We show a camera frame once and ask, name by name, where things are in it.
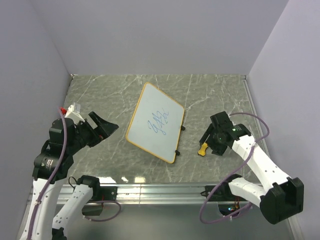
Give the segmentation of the yellow whiteboard eraser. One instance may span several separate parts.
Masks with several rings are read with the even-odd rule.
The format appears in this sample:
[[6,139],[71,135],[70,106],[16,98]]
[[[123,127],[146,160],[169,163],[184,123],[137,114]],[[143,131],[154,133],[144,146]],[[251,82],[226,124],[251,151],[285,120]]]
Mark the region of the yellow whiteboard eraser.
[[206,142],[204,142],[201,146],[200,149],[198,150],[197,154],[199,156],[204,157],[206,155],[206,150],[208,148],[208,144]]

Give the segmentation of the yellow framed whiteboard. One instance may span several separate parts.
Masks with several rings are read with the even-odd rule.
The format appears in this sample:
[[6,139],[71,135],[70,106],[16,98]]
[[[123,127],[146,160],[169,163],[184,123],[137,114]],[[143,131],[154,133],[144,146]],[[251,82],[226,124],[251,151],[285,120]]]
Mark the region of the yellow framed whiteboard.
[[155,85],[142,88],[125,138],[138,148],[173,164],[185,108]]

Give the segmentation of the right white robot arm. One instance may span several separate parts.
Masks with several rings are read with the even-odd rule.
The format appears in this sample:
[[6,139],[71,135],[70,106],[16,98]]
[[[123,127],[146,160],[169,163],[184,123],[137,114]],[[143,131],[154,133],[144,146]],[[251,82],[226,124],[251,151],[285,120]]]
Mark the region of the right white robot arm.
[[225,111],[212,115],[210,120],[199,141],[198,155],[204,156],[207,148],[210,148],[214,155],[222,156],[230,148],[243,159],[244,165],[249,166],[260,185],[237,174],[241,168],[236,168],[212,190],[203,192],[205,200],[200,208],[199,220],[204,224],[209,223],[203,218],[203,212],[217,191],[226,200],[239,197],[248,202],[244,207],[235,205],[227,215],[229,218],[237,218],[241,211],[248,210],[252,205],[259,207],[264,218],[273,225],[301,213],[304,207],[304,184],[298,177],[292,178],[282,171],[260,148],[258,142],[265,136],[254,138],[246,126],[233,124]]

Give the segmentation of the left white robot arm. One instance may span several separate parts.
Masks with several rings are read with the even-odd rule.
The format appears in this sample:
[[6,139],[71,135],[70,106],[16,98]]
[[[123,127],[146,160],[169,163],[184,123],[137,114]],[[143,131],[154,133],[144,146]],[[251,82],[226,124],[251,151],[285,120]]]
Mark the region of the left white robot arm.
[[73,156],[86,146],[98,145],[119,128],[94,111],[89,117],[96,124],[95,128],[70,110],[61,112],[60,118],[52,122],[49,139],[34,160],[32,200],[22,240],[66,240],[70,224],[88,202],[114,203],[103,194],[99,178],[83,175],[76,181],[71,197],[56,212],[64,181],[74,163]]

